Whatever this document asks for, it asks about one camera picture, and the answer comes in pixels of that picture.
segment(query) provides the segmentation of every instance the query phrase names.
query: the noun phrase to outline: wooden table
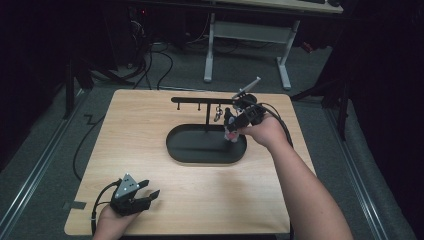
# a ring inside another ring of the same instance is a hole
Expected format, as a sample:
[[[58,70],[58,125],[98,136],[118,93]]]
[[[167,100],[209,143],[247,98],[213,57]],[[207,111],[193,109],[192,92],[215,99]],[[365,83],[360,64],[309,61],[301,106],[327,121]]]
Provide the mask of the wooden table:
[[[99,133],[65,225],[68,235],[91,235],[90,217],[100,191],[129,173],[149,179],[142,197],[160,189],[150,210],[128,228],[127,235],[268,234],[289,232],[289,217],[266,148],[247,137],[247,150],[231,165],[182,164],[166,148],[169,131],[180,124],[205,122],[206,106],[177,104],[171,97],[231,98],[233,93],[118,90]],[[314,171],[290,98],[254,94],[273,105],[290,130],[296,151]],[[101,201],[110,201],[112,188]],[[97,208],[98,214],[103,205]]]

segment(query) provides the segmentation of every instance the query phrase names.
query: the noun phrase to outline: black cable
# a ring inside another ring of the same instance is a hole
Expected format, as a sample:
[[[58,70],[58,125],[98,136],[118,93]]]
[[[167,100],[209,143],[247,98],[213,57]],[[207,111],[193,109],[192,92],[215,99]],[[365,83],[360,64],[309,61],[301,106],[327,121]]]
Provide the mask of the black cable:
[[[101,202],[101,203],[98,203],[97,206],[100,206],[102,204],[108,204],[108,203],[110,203],[110,202]]]
[[[145,72],[144,72],[144,74],[143,74],[143,76],[141,76],[140,77],[140,79],[134,84],[134,86],[133,86],[133,89],[136,89],[137,88],[137,86],[138,86],[138,84],[140,84],[140,82],[141,82],[141,80],[143,80],[143,78],[145,77],[145,76],[147,76],[147,73],[150,71],[150,68],[152,67],[152,51],[151,51],[151,48],[150,48],[150,51],[149,51],[149,56],[150,56],[150,62],[149,62],[149,67],[145,70]],[[150,88],[150,90],[152,90],[152,86],[150,85],[150,81],[149,80],[147,80],[147,84],[149,85],[149,88]]]
[[[202,31],[202,33],[200,33],[199,37],[197,37],[195,40],[190,41],[190,42],[186,42],[186,45],[187,45],[187,46],[188,46],[189,44],[196,43],[196,42],[198,42],[198,41],[203,41],[204,39],[209,39],[208,37],[203,37],[203,35],[205,34],[206,29],[208,28],[208,25],[209,25],[209,19],[210,19],[210,18],[211,18],[211,14],[210,14],[210,13],[208,13],[208,16],[206,17],[205,26],[203,27],[203,31]]]
[[[168,75],[168,73],[171,71],[172,67],[174,66],[174,61],[172,60],[172,58],[166,54],[166,53],[162,53],[162,52],[153,52],[153,53],[157,53],[157,54],[161,54],[165,57],[167,57],[169,59],[169,61],[171,61],[171,66],[169,67],[168,71],[166,71],[166,73],[159,79],[157,85],[156,85],[156,89],[159,90],[159,85],[162,82],[162,80],[166,77],[166,75]]]
[[[278,115],[278,118],[281,118],[281,116],[280,116],[280,114],[278,113],[277,109],[275,109],[275,107],[274,107],[274,106],[272,106],[271,104],[268,104],[268,103],[259,103],[259,104],[269,106],[269,107],[270,107],[270,108],[272,108],[272,110],[274,110],[274,112]]]
[[[270,111],[268,108],[266,108],[264,106],[261,106],[261,107],[264,110],[266,110],[268,113],[270,113],[273,117],[275,117],[280,122],[280,125],[281,125],[281,127],[283,127],[284,133],[286,134],[287,141],[289,142],[290,146],[293,147],[293,141],[291,139],[291,135],[290,135],[289,129],[287,128],[286,123],[283,121],[283,119],[281,117],[278,117],[277,114],[275,114],[274,112]]]
[[[267,47],[268,45],[274,45],[275,43],[273,43],[273,42],[267,42],[267,43],[262,43],[262,45],[261,45],[261,46],[255,46],[255,45],[251,45],[251,44],[243,43],[243,41],[239,41],[239,44],[240,44],[241,46],[248,47],[248,48],[261,49],[261,48],[265,48],[265,47]]]
[[[234,52],[235,50],[237,50],[238,49],[238,46],[239,46],[239,41],[235,41],[235,46],[234,46],[234,48],[233,49],[231,49],[231,50],[229,50],[229,51],[219,51],[218,49],[217,49],[217,47],[216,46],[214,46],[214,51],[215,52],[217,52],[217,53],[221,53],[221,54],[229,54],[229,53],[232,53],[232,52]]]
[[[120,81],[126,81],[126,80],[128,80],[128,79],[130,79],[130,78],[133,78],[133,77],[135,77],[135,76],[137,76],[137,75],[140,75],[144,70],[145,70],[145,67],[146,67],[146,61],[142,58],[141,60],[140,60],[140,64],[139,64],[139,66],[137,67],[137,69],[134,71],[134,72],[132,72],[132,73],[129,73],[128,75],[125,75],[125,76],[122,76],[122,77],[119,77],[119,76],[117,76],[119,79],[120,79]],[[95,78],[95,79],[97,79],[97,80],[100,80],[100,81],[110,81],[110,80],[112,80],[111,78],[108,78],[108,77],[102,77],[102,76],[99,76],[99,75],[97,75],[97,74],[95,74],[95,73],[93,73],[92,71],[90,71],[90,75],[91,75],[91,77],[93,77],[93,78]]]
[[[197,40],[196,42],[188,43],[186,46],[188,48],[195,49],[195,50],[203,50],[209,46],[207,42],[204,43],[204,41],[208,39],[209,38],[203,38],[203,39]]]
[[[164,51],[166,51],[166,50],[168,50],[168,48],[169,48],[169,43],[167,43],[167,42],[164,42],[164,44],[165,44],[165,48],[164,49],[161,49],[161,50],[155,50],[154,52],[164,52]]]
[[[113,182],[109,185],[107,185],[105,188],[103,188],[103,190],[100,192],[99,196],[97,196],[96,202],[94,203],[93,206],[93,212],[91,212],[91,233],[94,234],[96,233],[96,218],[97,218],[97,206],[99,206],[100,204],[103,203],[99,203],[100,198],[102,197],[103,193],[105,193],[109,188],[113,187],[113,186],[119,186],[119,184],[121,184],[122,180],[119,179],[116,182]]]
[[[87,137],[88,137],[88,135],[91,133],[91,131],[93,131],[93,129],[100,123],[100,122],[102,122],[103,121],[103,119],[105,118],[105,115],[103,116],[103,117],[101,117],[100,119],[99,119],[99,121],[97,121],[96,123],[94,123],[92,126],[91,126],[91,128],[90,128],[90,130],[88,130],[88,132],[84,135],[84,138],[81,140],[81,142],[79,143],[79,145],[78,145],[78,147],[77,147],[77,150],[75,151],[75,154],[74,154],[74,159],[73,159],[73,161],[72,161],[72,169],[73,169],[73,171],[74,171],[74,174],[75,174],[75,177],[81,182],[82,181],[82,178],[78,175],[78,173],[77,173],[77,169],[76,169],[76,160],[77,160],[77,156],[78,156],[78,152],[80,151],[80,149],[81,149],[81,146],[82,146],[82,144],[85,142],[85,139],[87,139]]]

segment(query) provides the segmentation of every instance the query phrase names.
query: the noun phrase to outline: human arm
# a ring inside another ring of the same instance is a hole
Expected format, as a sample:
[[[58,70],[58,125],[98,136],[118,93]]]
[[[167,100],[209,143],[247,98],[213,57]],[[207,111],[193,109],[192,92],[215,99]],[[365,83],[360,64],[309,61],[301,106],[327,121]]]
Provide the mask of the human arm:
[[[129,216],[121,216],[116,213],[109,204],[106,205],[100,213],[93,240],[119,239],[124,235],[127,227],[138,217],[138,215],[140,215],[140,212]]]
[[[298,239],[353,239],[337,203],[290,146],[279,121],[269,114],[261,124],[239,129],[271,153]]]

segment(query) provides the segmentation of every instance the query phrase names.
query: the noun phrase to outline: black tray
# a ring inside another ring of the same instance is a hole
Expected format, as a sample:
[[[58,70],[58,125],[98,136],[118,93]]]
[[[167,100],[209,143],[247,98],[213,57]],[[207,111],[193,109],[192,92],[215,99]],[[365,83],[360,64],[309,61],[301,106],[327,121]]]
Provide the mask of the black tray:
[[[246,151],[246,137],[236,143],[224,139],[224,126],[183,124],[172,129],[166,138],[169,155],[183,163],[230,164]]]

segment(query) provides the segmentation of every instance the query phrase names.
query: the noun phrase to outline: dark background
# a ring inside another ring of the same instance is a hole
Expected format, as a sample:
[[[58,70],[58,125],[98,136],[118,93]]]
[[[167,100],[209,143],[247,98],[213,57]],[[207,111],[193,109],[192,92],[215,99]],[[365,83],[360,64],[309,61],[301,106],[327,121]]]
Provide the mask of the dark background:
[[[134,45],[126,6],[99,7],[78,1],[7,1],[2,5],[0,154],[4,169],[63,85],[70,59],[83,56],[116,69],[131,62]],[[374,159],[417,238],[424,238],[419,226],[424,215],[423,1],[351,0],[342,1],[342,6],[346,16],[378,21],[342,28],[305,20],[295,45],[334,47],[317,85],[348,78],[349,97]],[[190,40],[185,32],[197,36],[203,28],[199,22],[205,20],[204,14],[196,12],[148,13],[150,20],[156,20],[149,22],[148,30],[181,47]]]

